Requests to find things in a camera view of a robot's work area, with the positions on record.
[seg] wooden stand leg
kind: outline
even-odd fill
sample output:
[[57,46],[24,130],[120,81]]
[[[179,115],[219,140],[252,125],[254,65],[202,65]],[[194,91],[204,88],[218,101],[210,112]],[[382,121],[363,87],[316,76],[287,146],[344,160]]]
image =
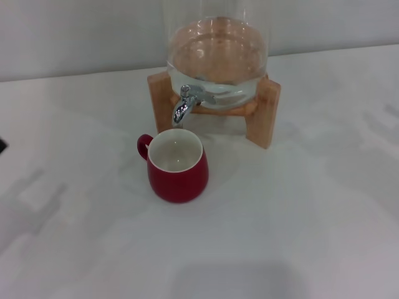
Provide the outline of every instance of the wooden stand leg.
[[170,98],[174,93],[168,72],[151,75],[147,78],[147,82],[158,133],[172,129],[174,106],[170,103]]
[[257,86],[257,110],[245,116],[247,139],[265,149],[272,142],[280,91],[278,83],[263,78]]

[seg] mug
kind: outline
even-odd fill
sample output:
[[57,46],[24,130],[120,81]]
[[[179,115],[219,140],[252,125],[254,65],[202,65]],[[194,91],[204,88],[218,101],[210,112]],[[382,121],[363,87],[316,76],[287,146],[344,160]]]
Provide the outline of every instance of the mug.
[[168,202],[191,201],[204,191],[209,170],[201,140],[184,129],[171,129],[152,138],[142,135],[137,150],[147,161],[155,193]]

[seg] glass jar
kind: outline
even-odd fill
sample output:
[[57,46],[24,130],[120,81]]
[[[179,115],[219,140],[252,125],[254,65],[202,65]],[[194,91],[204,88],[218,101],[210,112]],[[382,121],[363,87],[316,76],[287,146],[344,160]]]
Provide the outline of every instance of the glass jar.
[[266,74],[270,0],[163,0],[173,90],[201,87],[229,109],[250,101]]

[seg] spigot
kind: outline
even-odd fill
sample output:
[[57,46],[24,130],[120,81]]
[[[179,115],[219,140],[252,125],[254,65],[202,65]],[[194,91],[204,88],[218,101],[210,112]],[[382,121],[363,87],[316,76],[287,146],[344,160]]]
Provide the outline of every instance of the spigot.
[[216,103],[214,96],[208,95],[200,86],[184,85],[180,89],[180,101],[176,104],[172,115],[172,125],[176,127],[190,114],[194,106],[203,101]]

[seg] wooden stand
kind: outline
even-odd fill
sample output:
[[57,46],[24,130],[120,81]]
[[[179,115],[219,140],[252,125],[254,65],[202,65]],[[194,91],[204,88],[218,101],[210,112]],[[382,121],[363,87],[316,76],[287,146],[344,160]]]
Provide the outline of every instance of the wooden stand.
[[[168,72],[151,75],[147,81],[158,132],[172,129],[173,109],[180,97],[172,89]],[[278,83],[265,76],[258,83],[255,98],[245,105],[223,111],[197,106],[192,113],[243,116],[247,125],[247,139],[266,149],[272,141],[280,90],[281,86]]]

